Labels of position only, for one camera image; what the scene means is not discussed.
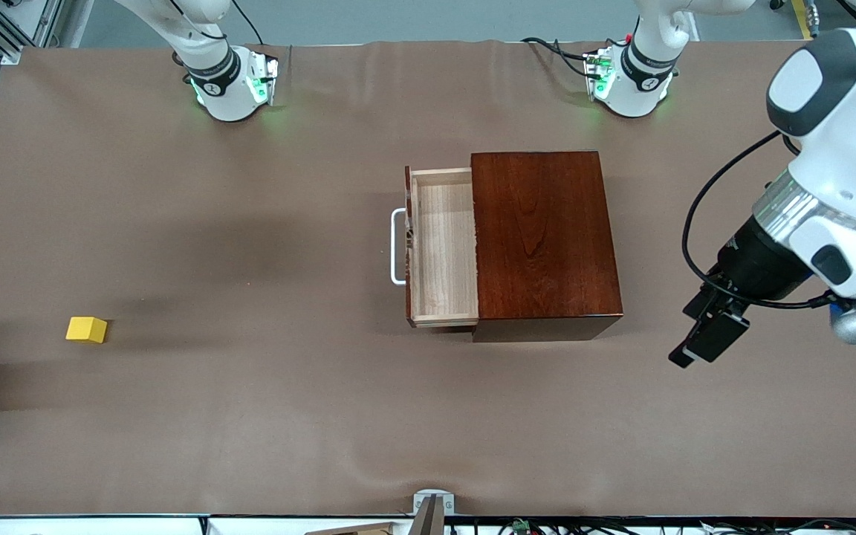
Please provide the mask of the light wooden strip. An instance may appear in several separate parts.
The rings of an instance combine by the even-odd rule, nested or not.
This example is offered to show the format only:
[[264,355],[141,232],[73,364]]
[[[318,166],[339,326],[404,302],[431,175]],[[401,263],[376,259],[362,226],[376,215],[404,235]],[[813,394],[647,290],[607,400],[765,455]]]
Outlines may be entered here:
[[319,531],[307,531],[305,535],[395,535],[394,522],[375,522],[374,524],[333,526]]

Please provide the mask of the grey table clamp bracket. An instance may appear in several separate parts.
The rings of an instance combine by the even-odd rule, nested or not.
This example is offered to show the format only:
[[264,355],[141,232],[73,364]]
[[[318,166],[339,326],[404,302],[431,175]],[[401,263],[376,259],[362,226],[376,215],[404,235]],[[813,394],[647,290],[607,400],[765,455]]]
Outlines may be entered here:
[[455,516],[455,494],[447,490],[419,490],[413,495],[413,515],[417,514],[419,508],[425,501],[435,496],[438,498],[439,508],[445,516]]

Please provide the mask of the yellow cube block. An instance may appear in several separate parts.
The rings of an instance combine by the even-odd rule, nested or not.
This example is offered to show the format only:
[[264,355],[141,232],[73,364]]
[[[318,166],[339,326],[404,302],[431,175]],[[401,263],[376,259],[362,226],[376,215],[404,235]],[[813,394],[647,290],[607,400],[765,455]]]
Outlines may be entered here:
[[98,317],[69,318],[65,339],[75,343],[104,343],[108,322]]

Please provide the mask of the dark red wooden cabinet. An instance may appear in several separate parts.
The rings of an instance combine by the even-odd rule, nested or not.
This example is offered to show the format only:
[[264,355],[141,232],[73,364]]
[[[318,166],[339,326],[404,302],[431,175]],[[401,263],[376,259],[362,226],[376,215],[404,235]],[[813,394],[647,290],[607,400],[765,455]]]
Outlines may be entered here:
[[471,156],[476,343],[591,340],[624,315],[597,150]]

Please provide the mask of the wooden drawer with white handle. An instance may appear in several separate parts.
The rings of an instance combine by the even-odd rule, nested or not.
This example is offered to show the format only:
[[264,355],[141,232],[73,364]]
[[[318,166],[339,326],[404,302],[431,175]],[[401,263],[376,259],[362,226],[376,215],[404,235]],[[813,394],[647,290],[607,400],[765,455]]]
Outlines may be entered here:
[[479,321],[476,221],[469,167],[405,169],[405,201],[390,216],[389,277],[405,290],[413,328]]

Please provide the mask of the brown table mat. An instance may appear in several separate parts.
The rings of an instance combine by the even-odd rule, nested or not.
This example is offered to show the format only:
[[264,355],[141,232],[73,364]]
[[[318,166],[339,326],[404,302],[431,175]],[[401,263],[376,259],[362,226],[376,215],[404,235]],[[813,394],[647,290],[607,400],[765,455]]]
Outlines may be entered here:
[[[856,348],[825,311],[751,309],[716,362],[668,360],[687,207],[771,131],[795,47],[691,44],[642,120],[527,45],[295,48],[282,107],[240,124],[168,51],[26,52],[0,75],[0,513],[394,513],[435,487],[492,516],[856,517]],[[575,149],[624,318],[581,343],[410,328],[404,167]]]

